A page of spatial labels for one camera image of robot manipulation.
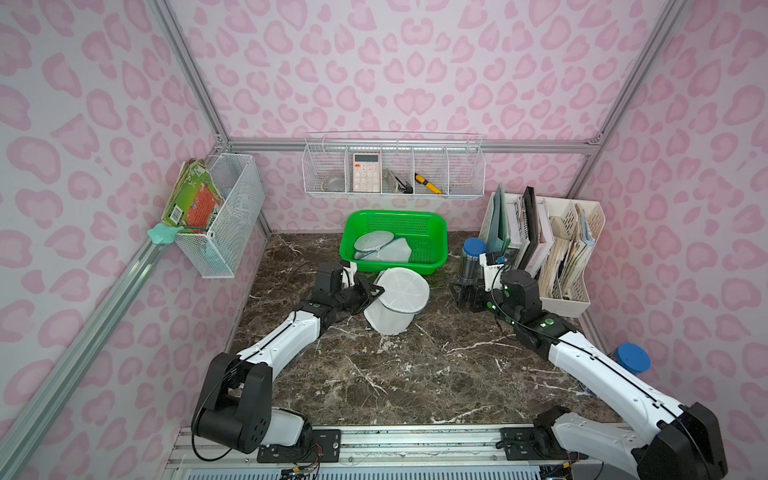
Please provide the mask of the white mesh laundry bag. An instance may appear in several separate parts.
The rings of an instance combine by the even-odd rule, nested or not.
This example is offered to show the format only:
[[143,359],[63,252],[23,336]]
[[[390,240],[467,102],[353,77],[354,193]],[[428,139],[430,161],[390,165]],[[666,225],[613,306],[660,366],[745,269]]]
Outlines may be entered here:
[[427,305],[430,286],[418,273],[407,268],[390,268],[381,272],[374,284],[384,293],[368,306],[363,315],[381,335],[403,333],[416,314]]

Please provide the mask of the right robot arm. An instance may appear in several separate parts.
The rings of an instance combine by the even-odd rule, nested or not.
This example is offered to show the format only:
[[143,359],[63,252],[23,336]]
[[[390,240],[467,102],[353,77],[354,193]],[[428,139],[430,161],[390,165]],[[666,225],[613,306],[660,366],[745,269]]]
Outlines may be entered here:
[[625,422],[619,428],[553,407],[534,423],[542,451],[578,452],[637,479],[723,479],[728,465],[719,420],[700,403],[684,405],[651,387],[544,309],[538,283],[501,265],[459,275],[459,304],[510,324],[521,345],[573,376]]

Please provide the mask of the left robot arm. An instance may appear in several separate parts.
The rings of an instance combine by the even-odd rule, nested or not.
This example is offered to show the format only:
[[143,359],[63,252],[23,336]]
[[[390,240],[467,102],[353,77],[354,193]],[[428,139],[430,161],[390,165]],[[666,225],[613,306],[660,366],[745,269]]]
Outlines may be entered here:
[[309,420],[272,405],[273,381],[341,314],[359,314],[384,293],[383,286],[358,274],[353,262],[321,265],[314,290],[278,327],[236,354],[212,359],[192,416],[192,439],[241,453],[282,447],[296,459],[313,451]]

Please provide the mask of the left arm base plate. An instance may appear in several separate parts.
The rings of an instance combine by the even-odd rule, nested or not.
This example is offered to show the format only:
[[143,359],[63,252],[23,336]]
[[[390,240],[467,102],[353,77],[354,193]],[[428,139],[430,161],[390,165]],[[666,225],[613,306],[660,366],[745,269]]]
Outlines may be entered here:
[[260,464],[288,463],[337,463],[340,458],[342,431],[321,428],[304,430],[292,446],[262,445],[258,449],[257,462]]

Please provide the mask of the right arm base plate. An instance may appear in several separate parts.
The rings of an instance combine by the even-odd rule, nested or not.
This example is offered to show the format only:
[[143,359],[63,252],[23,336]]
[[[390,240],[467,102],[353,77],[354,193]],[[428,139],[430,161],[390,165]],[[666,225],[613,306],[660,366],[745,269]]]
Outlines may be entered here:
[[548,429],[539,426],[502,428],[496,448],[504,451],[508,461],[573,462],[581,458],[577,452],[563,449]]

